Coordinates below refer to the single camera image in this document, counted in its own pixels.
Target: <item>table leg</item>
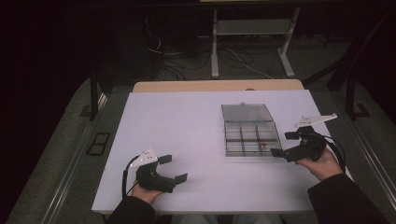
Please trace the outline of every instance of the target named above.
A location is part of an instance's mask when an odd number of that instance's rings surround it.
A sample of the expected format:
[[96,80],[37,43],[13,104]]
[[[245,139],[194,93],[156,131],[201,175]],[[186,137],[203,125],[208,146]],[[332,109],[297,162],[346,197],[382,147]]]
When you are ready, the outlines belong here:
[[289,63],[288,56],[286,56],[286,52],[288,51],[289,43],[291,41],[291,37],[293,36],[294,27],[296,25],[299,13],[300,13],[300,8],[299,7],[295,8],[293,12],[293,16],[290,21],[289,29],[286,33],[285,43],[281,48],[277,50],[280,61],[282,61],[283,67],[285,68],[285,72],[288,77],[294,77],[294,72],[291,69],[291,65]]
[[102,220],[103,220],[103,223],[106,223],[106,221],[107,221],[106,215],[103,215],[103,214],[102,214]]
[[213,36],[212,36],[212,78],[219,78],[219,62],[218,62],[218,11],[213,11]]

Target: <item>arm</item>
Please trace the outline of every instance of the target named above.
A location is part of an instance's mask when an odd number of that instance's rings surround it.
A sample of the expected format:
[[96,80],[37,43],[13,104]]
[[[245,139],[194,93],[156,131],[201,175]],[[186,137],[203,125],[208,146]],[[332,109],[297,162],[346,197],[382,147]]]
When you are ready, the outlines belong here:
[[321,182],[308,190],[318,223],[388,223],[379,209],[339,167],[325,149],[318,161],[297,161]]
[[116,210],[106,221],[106,224],[152,224],[155,210],[151,204],[162,192],[146,190],[136,185],[132,189],[131,197],[122,199]]

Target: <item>metal stand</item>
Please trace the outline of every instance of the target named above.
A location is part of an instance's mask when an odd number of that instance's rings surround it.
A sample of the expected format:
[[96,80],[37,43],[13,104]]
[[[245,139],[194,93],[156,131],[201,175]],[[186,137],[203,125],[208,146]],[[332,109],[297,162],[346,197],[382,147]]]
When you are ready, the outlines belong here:
[[105,215],[102,215],[102,220],[103,220],[103,223],[106,223],[106,221],[107,221],[107,218],[106,218],[106,216],[105,216]]
[[212,77],[219,78],[219,61],[217,54],[217,37],[218,35],[286,35],[285,43],[278,49],[279,58],[283,64],[286,75],[294,77],[289,59],[286,55],[293,35],[294,27],[297,22],[300,8],[294,9],[291,19],[283,20],[245,20],[245,21],[218,21],[218,12],[213,13],[213,36],[212,36]]

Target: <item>gray carpet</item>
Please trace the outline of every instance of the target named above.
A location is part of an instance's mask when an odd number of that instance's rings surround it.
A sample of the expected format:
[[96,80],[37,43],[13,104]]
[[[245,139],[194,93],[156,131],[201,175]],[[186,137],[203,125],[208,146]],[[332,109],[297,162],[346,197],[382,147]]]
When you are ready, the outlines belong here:
[[[165,61],[165,64],[173,66],[187,80],[211,79],[210,61],[207,62],[210,55],[207,43],[207,40],[202,40],[200,49],[202,53],[198,56],[168,52],[173,53],[167,57],[172,62]],[[234,42],[220,41],[222,56],[219,59],[219,79],[265,78],[263,74],[246,69],[228,49],[236,52],[248,66],[255,70],[273,78],[287,78],[276,53],[276,48],[280,46],[280,43],[281,39],[277,37],[263,37],[258,39],[257,43],[246,45],[243,40],[237,45]],[[348,43],[335,43],[327,47],[322,43],[321,37],[302,38],[291,42],[288,55],[296,78],[303,80],[332,64],[344,54],[348,47]],[[177,74],[162,69],[155,80],[177,80]],[[389,221],[396,223],[395,210],[361,152],[361,144],[344,110],[345,90],[329,92],[325,88],[330,75],[307,88],[311,91],[321,114],[336,113],[338,115],[338,119],[328,121],[327,126],[332,137],[344,146],[347,167],[354,180],[383,211]],[[130,87],[116,87],[113,93],[107,95],[106,105],[101,108],[96,120],[89,122],[88,118],[79,116],[84,105],[89,104],[89,82],[86,81],[81,85],[49,141],[8,223],[29,224],[40,223],[41,220],[44,220],[43,223],[59,224],[103,222],[101,215],[91,211],[91,206],[130,90]],[[396,164],[393,162],[396,152],[392,150],[396,145],[396,128],[363,87],[358,86],[356,93],[357,103],[364,104],[371,117],[360,118],[353,124],[358,125],[362,130],[365,139],[375,149],[375,153],[389,172],[391,179],[396,179]],[[105,154],[103,156],[85,155],[96,133],[110,133],[110,141],[106,146]],[[79,160],[72,162],[76,155],[80,155]],[[71,174],[68,181],[63,181],[65,174]],[[49,213],[53,216],[45,216],[54,196],[61,199],[61,203]],[[313,212],[288,214],[283,217],[289,224],[317,223]]]

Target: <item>person's left hand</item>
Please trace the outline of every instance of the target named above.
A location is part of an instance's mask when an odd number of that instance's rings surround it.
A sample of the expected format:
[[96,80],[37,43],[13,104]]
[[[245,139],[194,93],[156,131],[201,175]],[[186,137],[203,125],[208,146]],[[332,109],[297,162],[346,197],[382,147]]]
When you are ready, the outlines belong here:
[[163,194],[163,192],[158,190],[143,189],[142,187],[139,186],[139,184],[136,181],[134,182],[134,185],[135,186],[132,189],[131,196],[141,199],[149,204],[154,203],[157,197]]

